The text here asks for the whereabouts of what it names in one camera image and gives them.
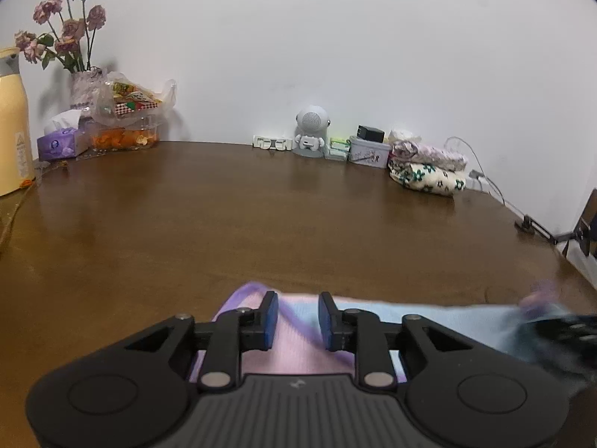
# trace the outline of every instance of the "blue gripper pad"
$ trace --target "blue gripper pad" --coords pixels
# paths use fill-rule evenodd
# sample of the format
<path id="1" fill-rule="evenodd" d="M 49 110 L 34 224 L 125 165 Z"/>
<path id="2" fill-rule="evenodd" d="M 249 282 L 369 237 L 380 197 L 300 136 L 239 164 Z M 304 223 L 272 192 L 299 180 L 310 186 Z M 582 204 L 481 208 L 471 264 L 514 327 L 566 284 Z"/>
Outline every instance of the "blue gripper pad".
<path id="1" fill-rule="evenodd" d="M 329 350 L 332 346 L 331 318 L 329 317 L 329 311 L 325 307 L 325 303 L 323 302 L 323 298 L 321 298 L 321 296 L 319 296 L 318 316 L 319 329 L 321 330 L 321 336 L 323 337 L 323 346 L 326 350 Z"/>
<path id="2" fill-rule="evenodd" d="M 276 334 L 276 325 L 278 323 L 278 295 L 275 295 L 265 314 L 265 324 L 263 326 L 263 335 L 267 349 L 271 349 L 274 344 L 274 335 Z"/>

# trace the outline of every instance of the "folded cloth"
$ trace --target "folded cloth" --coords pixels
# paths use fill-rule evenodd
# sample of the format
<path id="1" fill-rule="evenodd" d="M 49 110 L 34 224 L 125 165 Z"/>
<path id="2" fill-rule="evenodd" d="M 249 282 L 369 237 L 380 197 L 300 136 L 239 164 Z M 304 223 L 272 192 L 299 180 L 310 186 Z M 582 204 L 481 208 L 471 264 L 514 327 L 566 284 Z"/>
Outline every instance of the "folded cloth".
<path id="1" fill-rule="evenodd" d="M 463 172 L 448 172 L 433 165 L 405 164 L 399 171 L 390 166 L 390 178 L 407 189 L 453 195 L 465 188 Z"/>
<path id="2" fill-rule="evenodd" d="M 261 283 L 247 283 L 236 290 L 220 312 L 238 307 L 256 308 L 268 291 Z M 432 305 L 398 305 L 335 297 L 340 310 L 359 308 L 376 313 L 382 321 L 401 323 L 408 314 L 419 314 L 441 325 L 526 362 L 541 365 L 559 378 L 570 396 L 587 387 L 586 376 L 569 372 L 553 363 L 545 351 L 538 349 L 538 337 L 529 328 L 525 312 L 514 305 L 476 305 L 472 307 L 436 307 Z M 559 305 L 546 305 L 541 318 L 556 318 L 567 311 Z M 390 355 L 400 382 L 406 381 L 398 352 Z M 195 382 L 203 352 L 190 375 Z M 243 354 L 243 373 L 324 374 L 354 373 L 354 356 L 348 352 L 328 352 L 323 348 L 318 321 L 316 295 L 279 293 L 278 326 L 274 345 L 267 352 Z"/>
<path id="3" fill-rule="evenodd" d="M 412 141 L 397 141 L 390 151 L 390 162 L 397 167 L 401 162 L 408 162 L 429 164 L 450 172 L 459 172 L 466 168 L 468 159 L 460 153 L 449 152 L 435 146 Z"/>

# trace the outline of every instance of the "flower vase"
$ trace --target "flower vase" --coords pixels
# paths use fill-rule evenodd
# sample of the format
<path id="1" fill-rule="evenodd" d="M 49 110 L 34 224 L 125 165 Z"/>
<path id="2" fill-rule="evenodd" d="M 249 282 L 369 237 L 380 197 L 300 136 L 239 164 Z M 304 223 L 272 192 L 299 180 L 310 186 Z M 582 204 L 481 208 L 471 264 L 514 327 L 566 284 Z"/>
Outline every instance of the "flower vase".
<path id="1" fill-rule="evenodd" d="M 102 84 L 102 72 L 98 67 L 71 74 L 71 109 L 81 110 L 81 124 L 91 121 L 94 91 Z"/>

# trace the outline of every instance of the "clear plastic container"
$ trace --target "clear plastic container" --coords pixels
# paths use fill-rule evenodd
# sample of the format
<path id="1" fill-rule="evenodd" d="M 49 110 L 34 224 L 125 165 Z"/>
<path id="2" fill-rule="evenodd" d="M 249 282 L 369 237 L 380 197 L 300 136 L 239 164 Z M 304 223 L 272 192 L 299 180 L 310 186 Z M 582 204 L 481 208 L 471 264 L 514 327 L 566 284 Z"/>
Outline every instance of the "clear plastic container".
<path id="1" fill-rule="evenodd" d="M 155 115 L 145 116 L 122 128 L 109 128 L 97 122 L 87 127 L 91 136 L 91 148 L 95 152 L 142 150 L 159 141 L 159 125 Z"/>

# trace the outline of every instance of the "artificial flower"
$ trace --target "artificial flower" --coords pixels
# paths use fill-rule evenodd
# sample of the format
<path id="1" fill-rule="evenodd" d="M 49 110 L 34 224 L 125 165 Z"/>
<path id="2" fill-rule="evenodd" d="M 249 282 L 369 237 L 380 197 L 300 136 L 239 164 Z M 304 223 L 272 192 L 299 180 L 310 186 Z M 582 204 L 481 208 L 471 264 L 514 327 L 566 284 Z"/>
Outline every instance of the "artificial flower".
<path id="1" fill-rule="evenodd" d="M 19 30 L 16 34 L 14 34 L 14 44 L 17 46 L 22 52 L 29 46 L 29 42 L 35 40 L 36 35 L 34 33 L 25 32 L 24 30 Z"/>
<path id="2" fill-rule="evenodd" d="M 79 20 L 65 20 L 62 24 L 62 38 L 73 38 L 76 41 L 81 40 L 85 35 L 85 20 L 79 18 Z"/>
<path id="3" fill-rule="evenodd" d="M 47 0 L 42 5 L 42 9 L 48 16 L 53 13 L 60 13 L 62 10 L 62 0 Z"/>
<path id="4" fill-rule="evenodd" d="M 46 23 L 48 21 L 48 18 L 50 17 L 50 14 L 44 10 L 44 3 L 46 2 L 40 1 L 40 4 L 35 7 L 34 11 L 34 21 L 36 21 L 40 25 Z"/>
<path id="5" fill-rule="evenodd" d="M 102 5 L 97 4 L 89 10 L 87 23 L 89 23 L 89 25 L 87 25 L 89 30 L 99 30 L 104 26 L 106 23 L 106 11 Z"/>
<path id="6" fill-rule="evenodd" d="M 54 50 L 58 55 L 65 55 L 68 52 L 78 52 L 79 42 L 72 37 L 59 38 L 54 42 Z"/>
<path id="7" fill-rule="evenodd" d="M 29 42 L 28 46 L 25 47 L 23 53 L 25 54 L 25 59 L 32 64 L 37 64 L 37 59 L 41 58 L 45 51 L 46 46 L 38 43 L 37 40 L 34 39 Z"/>

